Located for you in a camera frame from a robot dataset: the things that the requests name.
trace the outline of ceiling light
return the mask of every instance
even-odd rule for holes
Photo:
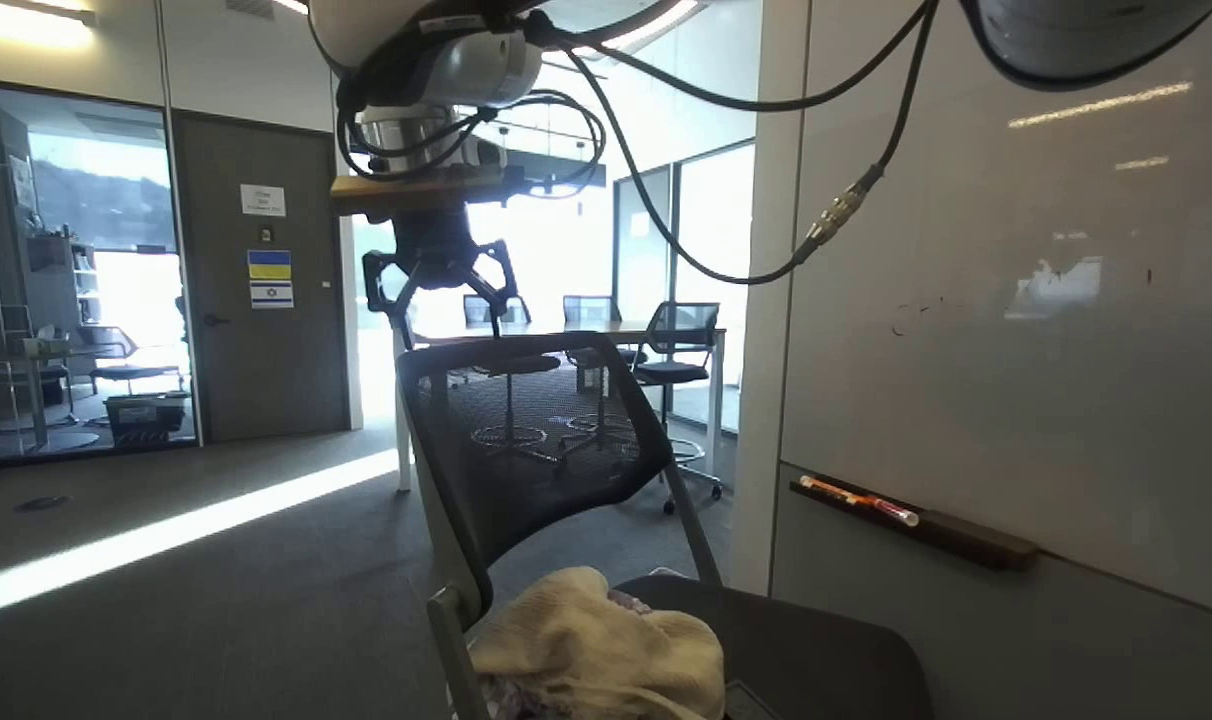
[[[603,44],[609,44],[609,46],[639,46],[639,44],[647,44],[647,40],[673,32],[677,24],[685,24],[685,18],[698,6],[698,0],[656,0],[651,6],[659,6],[659,12],[651,12],[651,14],[647,14],[643,24],[634,24],[634,28],[624,28],[624,32],[616,32],[616,37],[609,37]]]
[[[1038,116],[1016,116],[1016,119],[1009,119],[1009,128],[1038,128],[1038,123],[1059,123],[1059,119],[1076,119],[1076,116],[1136,108],[1136,104],[1186,94],[1186,93],[1191,93],[1191,85],[1157,85],[1157,86],[1142,86],[1142,93],[1131,93],[1131,94],[1104,94],[1104,100],[1093,100],[1093,104],[1070,104],[1070,108],[1057,108],[1057,112],[1038,112]]]
[[[1116,165],[1116,171],[1152,171],[1152,168],[1169,168],[1169,155],[1139,155]]]
[[[70,0],[0,0],[0,40],[77,46],[91,40],[97,12]]]
[[[308,14],[313,6],[305,0],[275,0],[278,6]]]

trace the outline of mesh chair back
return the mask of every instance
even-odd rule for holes
[[[647,349],[677,352],[711,352],[715,349],[720,302],[711,300],[662,300],[647,320]]]
[[[571,368],[447,388],[458,368],[549,352],[592,352],[609,373],[609,390],[577,382]],[[488,564],[512,544],[564,515],[621,503],[673,467],[673,447],[639,382],[596,333],[420,349],[399,356],[399,390],[423,490],[438,503],[430,530],[447,529],[464,564],[443,571],[464,575],[458,588],[474,593],[471,615],[488,612]]]
[[[603,333],[621,320],[611,297],[564,297],[564,328]]]
[[[464,328],[488,328],[491,302],[481,293],[464,293],[458,312],[464,312]],[[531,312],[527,312],[522,297],[512,297],[494,325],[527,328]]]

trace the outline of whiteboard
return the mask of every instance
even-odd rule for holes
[[[820,0],[809,85],[912,6]],[[805,119],[794,232],[880,150],[900,74]],[[778,455],[1212,609],[1212,18],[1027,93],[938,6],[896,165],[794,271]]]

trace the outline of doorway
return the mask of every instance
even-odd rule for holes
[[[205,438],[353,428],[332,134],[177,116]]]

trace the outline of chair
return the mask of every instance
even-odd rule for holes
[[[458,320],[464,328],[491,328],[491,302],[481,293],[464,293],[458,297]],[[494,320],[494,328],[527,328],[531,312],[522,302],[522,297],[512,297]]]
[[[564,333],[603,333],[621,325],[611,297],[561,297]],[[643,365],[643,349],[616,349],[624,365]]]
[[[491,328],[491,335],[501,335],[504,328],[527,328],[531,312],[522,302],[522,297],[512,297],[501,312],[501,320],[491,325],[491,302],[481,293],[464,293],[464,328]],[[531,373],[551,373],[561,368],[555,356],[531,352],[531,356],[504,356],[504,361],[482,361],[464,368],[464,374],[481,373],[481,374],[504,374],[504,414],[501,423],[482,423],[471,428],[474,438],[482,442],[501,442],[501,447],[531,447],[539,442],[549,432],[537,423],[517,423],[517,374],[531,374]]]
[[[647,320],[647,349],[659,361],[634,365],[634,380],[659,388],[659,423],[673,432],[677,382],[707,380],[707,356],[715,349],[720,302],[711,300],[662,300]],[[693,438],[673,438],[680,455],[703,455]]]
[[[494,453],[468,438],[468,428],[501,414],[501,388],[447,388],[450,368],[512,361],[531,352],[592,352],[609,380],[609,406],[592,442],[561,447],[545,438],[549,459]],[[715,557],[693,512],[685,470],[673,442],[639,390],[634,374],[596,333],[504,335],[438,343],[399,356],[402,414],[420,455],[420,490],[429,509],[430,549],[438,550],[438,588],[429,595],[430,643],[443,664],[450,711],[488,720],[482,685],[468,655],[468,641],[494,609],[491,564],[564,515],[624,503],[651,476],[666,476],[677,515],[693,550],[693,575],[639,575],[621,593],[647,609],[698,615],[722,643],[728,707],[750,698],[773,720],[927,720],[927,689],[914,651],[891,628],[731,593],[720,585]],[[518,382],[522,414],[571,414],[596,406],[596,390],[578,390],[571,373],[545,373]]]

